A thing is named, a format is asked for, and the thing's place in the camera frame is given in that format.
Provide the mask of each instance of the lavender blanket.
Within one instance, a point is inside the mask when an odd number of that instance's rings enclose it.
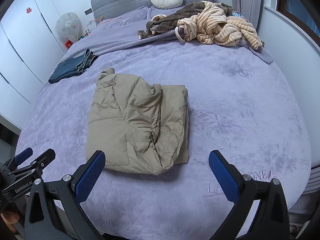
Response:
[[[17,152],[32,147],[36,157],[55,150],[56,159],[44,170],[45,181],[59,180],[85,163],[95,83],[103,69],[113,67],[149,84],[186,86],[190,153],[187,164],[160,176],[104,170],[81,204],[98,230],[131,240],[209,239],[232,208],[208,164],[214,149],[243,174],[263,181],[279,178],[288,207],[295,203],[310,175],[310,143],[296,99],[276,63],[268,65],[244,47],[197,41],[155,41],[111,52],[127,44],[132,28],[95,33],[75,43],[64,59],[85,48],[103,54],[108,45],[110,51],[81,76],[45,85]],[[248,230],[253,212],[240,234]]]

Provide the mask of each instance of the khaki down jacket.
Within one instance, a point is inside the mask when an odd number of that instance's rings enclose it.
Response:
[[[107,169],[155,175],[186,163],[187,96],[183,85],[150,86],[142,77],[105,69],[89,112],[87,159],[101,150]]]

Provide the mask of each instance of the metal pivot bolt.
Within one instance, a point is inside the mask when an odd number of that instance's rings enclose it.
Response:
[[[250,176],[250,175],[248,175],[248,174],[244,174],[242,177],[243,177],[243,178],[244,178],[244,180],[246,180],[246,181],[249,181],[249,180],[251,180],[251,179],[252,179],[252,178],[251,178],[251,176]]]
[[[279,185],[279,184],[280,184],[279,179],[273,179],[272,182],[273,182],[273,184],[275,184],[275,185]]]
[[[36,185],[38,185],[40,183],[41,183],[41,179],[36,179],[35,182],[34,182],[34,184],[36,184]]]
[[[69,175],[69,174],[63,176],[64,181],[69,181],[70,179],[71,179],[71,175]]]

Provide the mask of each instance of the wardrobe door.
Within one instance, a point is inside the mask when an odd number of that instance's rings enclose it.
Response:
[[[14,0],[1,25],[23,62],[43,84],[46,83],[64,51],[52,35],[35,0]]]
[[[23,63],[19,55],[11,46],[3,29],[0,27],[0,73],[9,84],[25,98],[34,103],[43,84]]]
[[[30,111],[31,104],[0,74],[0,115],[22,130]]]

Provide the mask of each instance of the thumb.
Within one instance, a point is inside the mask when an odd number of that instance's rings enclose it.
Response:
[[[7,210],[3,211],[1,216],[7,225],[14,224],[19,220],[19,216],[16,213]]]

